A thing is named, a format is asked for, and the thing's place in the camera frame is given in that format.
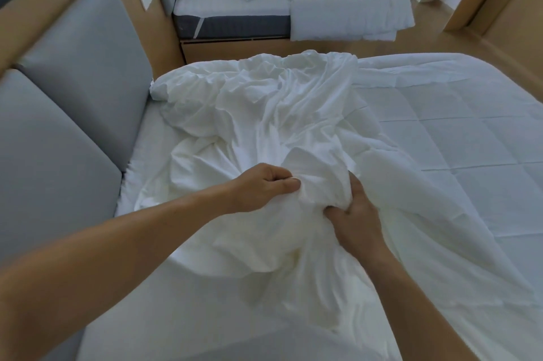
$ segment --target finger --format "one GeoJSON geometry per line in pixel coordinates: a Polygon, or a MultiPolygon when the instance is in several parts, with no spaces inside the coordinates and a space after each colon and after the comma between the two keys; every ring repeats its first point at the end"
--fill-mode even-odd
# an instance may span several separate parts
{"type": "Polygon", "coordinates": [[[358,178],[356,178],[356,175],[349,171],[349,179],[351,181],[351,192],[352,197],[360,196],[364,199],[368,199],[368,196],[366,195],[366,191],[364,191],[364,186],[362,185],[362,182],[358,178]]]}
{"type": "Polygon", "coordinates": [[[324,208],[323,213],[331,223],[337,222],[345,216],[345,211],[338,207],[326,207],[324,208]]]}
{"type": "Polygon", "coordinates": [[[276,180],[269,183],[269,188],[273,196],[290,194],[298,191],[301,187],[301,182],[297,178],[287,178],[284,180],[276,180]]]}
{"type": "Polygon", "coordinates": [[[268,168],[268,171],[271,172],[270,176],[272,179],[268,181],[283,180],[286,178],[292,177],[292,172],[283,167],[276,167],[275,165],[265,164],[268,168]]]}

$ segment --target right hand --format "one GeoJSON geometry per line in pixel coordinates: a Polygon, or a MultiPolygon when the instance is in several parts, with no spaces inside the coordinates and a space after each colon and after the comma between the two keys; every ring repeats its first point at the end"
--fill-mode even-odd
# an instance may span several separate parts
{"type": "Polygon", "coordinates": [[[352,172],[349,177],[351,205],[346,211],[327,207],[324,215],[332,223],[340,245],[365,267],[379,255],[390,254],[390,250],[384,242],[377,208],[366,196],[360,180],[352,172]]]}

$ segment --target left hand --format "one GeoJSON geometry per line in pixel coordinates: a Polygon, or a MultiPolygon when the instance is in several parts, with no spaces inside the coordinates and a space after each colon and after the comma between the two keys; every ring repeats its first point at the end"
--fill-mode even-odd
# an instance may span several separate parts
{"type": "Polygon", "coordinates": [[[288,169],[261,163],[225,183],[224,189],[231,201],[229,212],[234,213],[260,209],[275,196],[293,193],[300,186],[288,169]]]}

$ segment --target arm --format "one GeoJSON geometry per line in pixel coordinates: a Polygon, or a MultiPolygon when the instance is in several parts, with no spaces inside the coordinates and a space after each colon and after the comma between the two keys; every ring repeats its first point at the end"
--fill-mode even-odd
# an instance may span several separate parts
{"type": "Polygon", "coordinates": [[[225,184],[113,218],[0,271],[0,361],[33,360],[106,312],[223,214],[248,212],[300,181],[259,164],[225,184]]]}
{"type": "Polygon", "coordinates": [[[328,207],[339,243],[373,282],[404,361],[476,361],[478,358],[388,249],[375,206],[351,174],[352,204],[328,207]]]}

